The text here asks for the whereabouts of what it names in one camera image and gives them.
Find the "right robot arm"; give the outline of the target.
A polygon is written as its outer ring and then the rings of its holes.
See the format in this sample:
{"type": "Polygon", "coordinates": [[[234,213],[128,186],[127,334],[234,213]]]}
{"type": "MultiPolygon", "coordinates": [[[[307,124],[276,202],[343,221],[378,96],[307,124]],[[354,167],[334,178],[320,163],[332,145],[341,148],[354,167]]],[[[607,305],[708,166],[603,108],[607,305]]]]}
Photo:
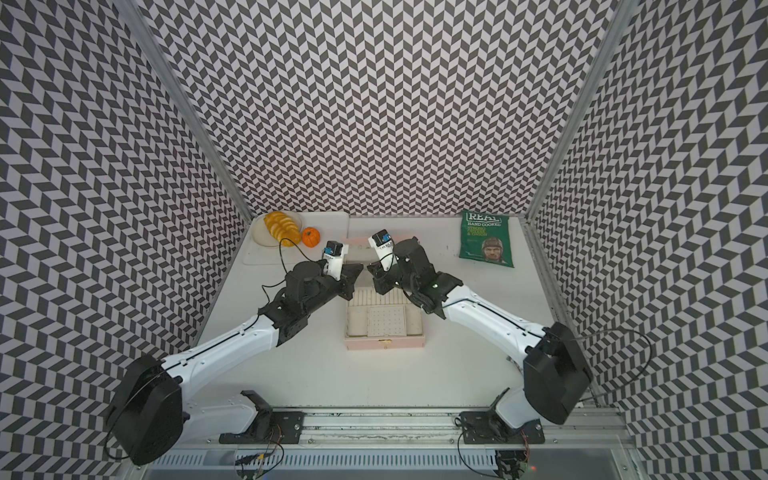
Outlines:
{"type": "Polygon", "coordinates": [[[492,416],[513,430],[539,419],[566,423],[593,380],[566,325],[530,322],[482,298],[459,278],[437,271],[415,237],[396,242],[381,230],[368,243],[378,257],[367,266],[377,293],[399,288],[424,313],[468,328],[519,369],[523,384],[497,397],[492,416]]]}

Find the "pink jewelry box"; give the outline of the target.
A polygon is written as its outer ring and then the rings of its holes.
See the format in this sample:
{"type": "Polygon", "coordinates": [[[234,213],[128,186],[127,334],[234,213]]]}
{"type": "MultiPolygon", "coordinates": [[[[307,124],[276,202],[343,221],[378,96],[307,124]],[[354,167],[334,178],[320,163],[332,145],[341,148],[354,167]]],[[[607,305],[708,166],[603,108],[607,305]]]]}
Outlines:
{"type": "Polygon", "coordinates": [[[376,292],[367,266],[378,255],[362,238],[347,240],[345,263],[359,263],[363,270],[346,307],[344,344],[349,351],[423,348],[426,344],[421,311],[398,289],[376,292]]]}

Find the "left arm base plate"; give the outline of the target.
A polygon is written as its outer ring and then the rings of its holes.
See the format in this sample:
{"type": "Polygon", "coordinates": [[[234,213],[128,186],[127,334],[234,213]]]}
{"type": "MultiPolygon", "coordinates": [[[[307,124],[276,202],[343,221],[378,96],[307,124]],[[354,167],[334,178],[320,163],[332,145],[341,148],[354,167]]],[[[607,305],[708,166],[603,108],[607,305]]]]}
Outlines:
{"type": "Polygon", "coordinates": [[[304,420],[305,413],[303,411],[259,413],[243,433],[221,434],[219,443],[233,445],[298,444],[303,431],[304,420]]]}

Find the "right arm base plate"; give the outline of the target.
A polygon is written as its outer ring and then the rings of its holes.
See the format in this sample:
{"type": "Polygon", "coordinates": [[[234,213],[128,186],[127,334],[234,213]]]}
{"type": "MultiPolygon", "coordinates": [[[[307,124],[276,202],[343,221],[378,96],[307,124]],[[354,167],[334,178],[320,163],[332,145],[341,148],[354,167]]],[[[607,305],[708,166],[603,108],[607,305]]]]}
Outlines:
{"type": "Polygon", "coordinates": [[[543,427],[539,420],[525,423],[522,427],[509,427],[496,413],[490,411],[462,411],[454,419],[464,434],[464,442],[470,445],[540,445],[545,443],[543,427]]]}

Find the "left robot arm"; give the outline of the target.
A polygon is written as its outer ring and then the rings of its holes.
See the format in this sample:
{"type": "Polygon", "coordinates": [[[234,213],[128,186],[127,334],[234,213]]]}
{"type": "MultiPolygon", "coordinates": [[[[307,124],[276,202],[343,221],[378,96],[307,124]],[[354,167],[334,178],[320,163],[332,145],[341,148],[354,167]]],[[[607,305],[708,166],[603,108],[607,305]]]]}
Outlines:
{"type": "Polygon", "coordinates": [[[189,402],[215,378],[291,340],[334,298],[351,300],[362,264],[342,263],[337,274],[326,265],[324,260],[296,264],[275,299],[210,341],[162,360],[149,355],[134,360],[104,412],[107,435],[126,459],[142,466],[181,439],[245,431],[257,417],[254,403],[225,401],[193,411],[189,402]]]}

